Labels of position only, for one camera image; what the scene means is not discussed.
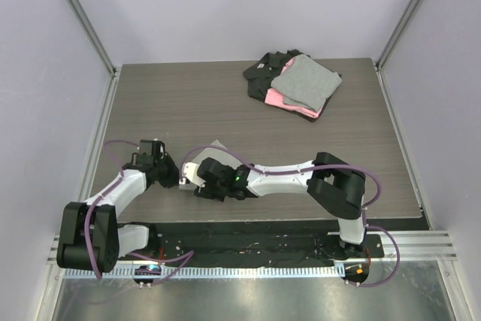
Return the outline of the grey cloth napkin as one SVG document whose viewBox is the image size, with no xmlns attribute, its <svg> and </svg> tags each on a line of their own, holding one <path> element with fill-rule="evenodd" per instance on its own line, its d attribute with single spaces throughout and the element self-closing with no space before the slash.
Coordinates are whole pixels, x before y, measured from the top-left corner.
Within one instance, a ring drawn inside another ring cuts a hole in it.
<svg viewBox="0 0 481 321">
<path fill-rule="evenodd" d="M 241 162 L 233 157 L 233 155 L 221 150 L 221 148 L 226 149 L 226 147 L 218 140 L 213 141 L 210 145 L 213 146 L 213 148 L 207 147 L 191 151 L 186 159 L 182 161 L 181 170 L 183 170 L 184 164 L 187 162 L 201 164 L 203 160 L 209 157 L 215 159 L 223 165 L 228 165 L 231 168 L 237 168 L 239 165 L 241 165 Z"/>
</svg>

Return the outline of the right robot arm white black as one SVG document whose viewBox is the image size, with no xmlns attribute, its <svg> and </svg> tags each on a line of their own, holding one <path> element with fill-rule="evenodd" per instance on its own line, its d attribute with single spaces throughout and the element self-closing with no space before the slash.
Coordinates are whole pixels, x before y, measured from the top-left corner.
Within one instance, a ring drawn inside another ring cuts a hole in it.
<svg viewBox="0 0 481 321">
<path fill-rule="evenodd" d="M 207 157 L 199 164 L 186 163 L 182 175 L 195 185 L 196 196 L 217 201 L 308 195 L 337 218 L 339 240 L 325 247 L 331 257 L 347 259 L 366 249 L 362 216 L 366 176 L 330 153 L 318 153 L 314 160 L 297 165 L 273 167 L 247 164 L 233 168 Z"/>
</svg>

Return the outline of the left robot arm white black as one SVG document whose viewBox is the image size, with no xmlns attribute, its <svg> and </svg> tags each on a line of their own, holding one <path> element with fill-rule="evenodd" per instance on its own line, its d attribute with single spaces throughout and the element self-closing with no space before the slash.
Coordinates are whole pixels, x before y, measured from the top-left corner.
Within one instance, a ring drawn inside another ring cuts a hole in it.
<svg viewBox="0 0 481 321">
<path fill-rule="evenodd" d="M 103 190 L 63 211 L 56 263 L 60 268 L 92 271 L 97 278 L 113 270 L 119 258 L 136 252 L 154 259 L 160 251 L 156 227 L 121 226 L 118 216 L 152 185 L 176 186 L 179 170 L 159 140 L 141 140 L 129 162 Z"/>
</svg>

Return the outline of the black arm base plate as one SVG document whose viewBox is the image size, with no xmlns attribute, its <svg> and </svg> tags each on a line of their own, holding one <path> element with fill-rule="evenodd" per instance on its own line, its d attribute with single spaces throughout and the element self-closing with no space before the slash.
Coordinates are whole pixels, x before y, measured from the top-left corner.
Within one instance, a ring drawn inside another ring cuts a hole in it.
<svg viewBox="0 0 481 321">
<path fill-rule="evenodd" d="M 151 224 L 153 254 L 173 259 L 191 251 L 189 267 L 300 268 L 381 259 L 383 244 L 368 234 L 360 247 L 341 245 L 334 220 L 175 222 Z"/>
</svg>

